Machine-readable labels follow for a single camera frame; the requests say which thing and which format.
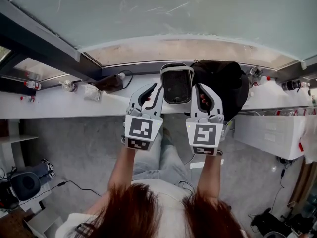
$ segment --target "gray floor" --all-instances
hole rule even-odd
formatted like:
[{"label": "gray floor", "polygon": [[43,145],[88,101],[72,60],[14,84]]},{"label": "gray floor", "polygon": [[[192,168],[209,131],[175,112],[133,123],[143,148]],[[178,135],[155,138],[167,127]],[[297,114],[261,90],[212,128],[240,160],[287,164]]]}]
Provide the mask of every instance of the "gray floor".
[{"label": "gray floor", "polygon": [[[165,115],[164,125],[173,137],[178,153],[184,163],[192,157],[187,142],[183,114]],[[56,178],[51,187],[64,180],[73,180],[82,188],[91,188],[102,194],[106,190],[116,154],[121,147],[123,117],[26,119],[24,133],[39,136],[25,142],[26,163],[37,164],[42,158],[49,159],[55,168]],[[221,143],[224,164],[221,169],[220,198],[232,206],[240,224],[253,237],[261,237],[250,229],[248,214],[258,214],[273,205],[280,189],[280,174],[283,166],[276,157],[246,144],[235,141],[232,135]],[[201,156],[196,161],[203,161]],[[285,187],[275,203],[273,214],[280,217],[287,211],[286,204],[294,189],[302,160],[287,171],[282,184]],[[201,169],[189,169],[193,184],[198,183]],[[54,207],[63,220],[72,212],[83,212],[97,196],[90,191],[81,191],[68,183],[57,187],[44,200]]]}]

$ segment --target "glass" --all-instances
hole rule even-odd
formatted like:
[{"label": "glass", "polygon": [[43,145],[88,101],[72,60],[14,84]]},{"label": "glass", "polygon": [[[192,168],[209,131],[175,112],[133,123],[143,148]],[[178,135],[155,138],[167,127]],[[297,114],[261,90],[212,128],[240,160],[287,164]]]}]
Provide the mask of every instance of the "glass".
[{"label": "glass", "polygon": [[65,72],[50,67],[46,64],[27,58],[15,66],[27,79],[41,81],[56,76],[66,75]]},{"label": "glass", "polygon": [[7,0],[82,51],[127,39],[189,36],[317,52],[317,0]]},{"label": "glass", "polygon": [[5,47],[0,46],[0,62],[4,58],[5,55],[7,55],[11,50],[6,49]]},{"label": "glass", "polygon": [[102,66],[157,60],[232,60],[280,69],[296,60],[264,47],[216,40],[133,42],[86,51]]}]

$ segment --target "red hair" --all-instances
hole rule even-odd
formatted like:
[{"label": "red hair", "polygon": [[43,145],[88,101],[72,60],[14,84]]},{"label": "red hair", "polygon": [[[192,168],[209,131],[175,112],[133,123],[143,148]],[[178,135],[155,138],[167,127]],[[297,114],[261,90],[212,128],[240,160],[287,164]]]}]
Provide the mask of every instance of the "red hair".
[{"label": "red hair", "polygon": [[154,238],[161,209],[148,185],[112,189],[107,208],[90,224],[77,227],[76,238]]},{"label": "red hair", "polygon": [[244,238],[229,207],[199,192],[183,199],[190,238]]}]

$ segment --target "black cable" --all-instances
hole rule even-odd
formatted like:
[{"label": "black cable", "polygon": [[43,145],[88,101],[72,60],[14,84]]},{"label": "black cable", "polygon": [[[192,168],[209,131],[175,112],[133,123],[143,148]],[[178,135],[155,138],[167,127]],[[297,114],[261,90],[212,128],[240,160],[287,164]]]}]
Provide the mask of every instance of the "black cable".
[{"label": "black cable", "polygon": [[[38,195],[38,196],[36,196],[36,197],[32,197],[31,199],[29,199],[28,201],[24,202],[23,204],[26,204],[26,203],[30,202],[31,200],[33,200],[33,199],[35,199],[35,198],[37,198],[37,197],[42,196],[44,193],[49,192],[49,191],[55,189],[56,187],[64,186],[64,185],[65,185],[66,183],[68,183],[68,182],[71,182],[72,184],[76,185],[80,190],[90,190],[90,191],[92,191],[94,194],[96,194],[96,195],[98,195],[99,197],[101,197],[97,192],[93,191],[92,189],[89,189],[89,188],[81,188],[81,187],[79,187],[76,183],[74,183],[72,180],[68,180],[68,181],[63,181],[63,182],[59,183],[58,185],[54,186],[53,188],[51,188],[51,189],[49,189],[49,190],[47,190],[47,191],[44,191],[43,193],[41,193],[40,195]],[[10,210],[8,210],[8,211],[13,211],[13,210],[15,210],[16,208],[18,208],[19,206],[23,205],[23,204],[19,204],[19,205],[16,206],[15,208],[10,209]]]},{"label": "black cable", "polygon": [[[248,215],[248,217],[251,219],[251,223],[252,223],[253,219],[252,219],[251,215],[252,215],[252,216],[256,216],[256,215],[253,215],[253,214],[249,214],[249,215]],[[257,233],[259,232],[259,230],[258,230],[257,232],[255,232],[255,231],[253,230],[252,226],[251,226],[251,223],[250,223],[250,228],[252,229],[252,231],[253,231],[254,233],[257,234]]]},{"label": "black cable", "polygon": [[92,189],[89,189],[89,188],[81,188],[81,187],[79,187],[76,183],[74,183],[72,180],[68,180],[68,181],[64,181],[64,182],[61,182],[59,185],[60,186],[63,186],[64,184],[66,184],[66,183],[68,183],[68,182],[71,182],[72,184],[74,184],[75,186],[77,186],[79,189],[81,189],[81,190],[89,190],[89,191],[91,191],[91,192],[93,192],[94,194],[96,194],[96,195],[98,195],[99,197],[101,197],[97,192],[95,192],[94,190],[92,190]]},{"label": "black cable", "polygon": [[183,189],[189,190],[189,191],[191,192],[191,194],[193,194],[193,193],[195,192],[195,188],[194,188],[189,182],[187,182],[187,181],[185,181],[185,180],[181,180],[181,181],[178,182],[178,185],[179,185],[181,182],[183,182],[183,183],[187,184],[188,186],[190,186],[190,187],[192,188],[192,191],[191,191],[190,189],[188,189],[188,188],[184,188],[184,186],[183,186]]},{"label": "black cable", "polygon": [[3,173],[4,173],[3,177],[0,176],[0,180],[6,179],[6,178],[5,178],[5,171],[4,171],[4,169],[3,169],[3,168],[0,168],[0,169],[2,169],[2,171],[3,171]]},{"label": "black cable", "polygon": [[274,205],[275,205],[275,202],[276,202],[276,199],[277,199],[277,196],[278,196],[278,194],[279,194],[279,192],[282,190],[282,189],[284,189],[285,187],[282,185],[282,179],[283,179],[283,177],[284,177],[284,173],[285,173],[285,169],[283,169],[283,171],[282,171],[282,175],[281,175],[281,181],[280,181],[280,185],[281,185],[281,188],[278,190],[278,192],[277,192],[277,194],[276,194],[276,196],[275,196],[275,199],[274,199],[274,203],[273,203],[273,206],[272,206],[272,209],[271,209],[271,213],[273,213],[273,208],[274,208]]},{"label": "black cable", "polygon": [[42,194],[40,194],[40,195],[38,195],[38,196],[35,196],[35,197],[32,197],[30,200],[24,202],[23,204],[26,204],[26,203],[30,202],[31,200],[33,200],[33,199],[35,199],[35,198],[37,198],[37,197],[42,196],[44,193],[49,192],[49,191],[51,191],[52,189],[54,189],[54,188],[56,188],[56,187],[59,187],[59,186],[56,185],[55,187],[53,187],[53,188],[51,188],[51,189],[49,189],[49,190],[47,190],[47,191],[44,191]]},{"label": "black cable", "polygon": [[7,179],[7,180],[8,180],[8,181],[11,181],[11,178],[12,178],[13,174],[14,174],[15,172],[17,172],[17,171],[18,171],[18,168],[17,168],[16,166],[12,167],[11,172],[10,172],[10,178]]},{"label": "black cable", "polygon": [[288,169],[291,165],[293,165],[298,160],[298,158],[294,160],[285,160],[281,157],[277,157],[277,158],[279,163],[284,165],[285,169]]},{"label": "black cable", "polygon": [[118,74],[120,74],[120,73],[122,73],[122,72],[124,72],[124,71],[128,71],[128,72],[131,73],[131,79],[130,79],[129,83],[128,83],[125,87],[123,87],[123,89],[127,88],[127,87],[129,86],[129,84],[131,83],[132,79],[133,79],[133,73],[132,73],[132,71],[130,71],[130,70],[128,70],[128,69],[125,69],[125,70],[119,72]]}]

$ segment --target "white table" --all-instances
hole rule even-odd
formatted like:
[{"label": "white table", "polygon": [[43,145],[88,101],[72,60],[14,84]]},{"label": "white table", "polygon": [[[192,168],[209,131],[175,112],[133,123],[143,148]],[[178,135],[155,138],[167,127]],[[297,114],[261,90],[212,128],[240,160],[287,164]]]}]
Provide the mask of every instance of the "white table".
[{"label": "white table", "polygon": [[[62,86],[41,90],[36,93],[35,102],[20,101],[20,96],[0,92],[0,119],[27,119],[27,118],[60,118],[60,117],[93,117],[125,115],[131,95],[142,86],[157,83],[151,100],[144,107],[151,106],[157,89],[160,88],[159,75],[134,76],[131,84],[123,90],[107,94],[102,92],[99,102],[84,100],[85,83],[78,84],[78,90],[73,93],[64,92]],[[311,97],[307,94],[308,88],[301,88],[299,92],[284,92],[274,80],[252,87],[254,93],[242,109],[273,109],[284,107],[310,106]],[[171,105],[163,102],[162,113],[183,113],[190,111],[190,102]]]}]

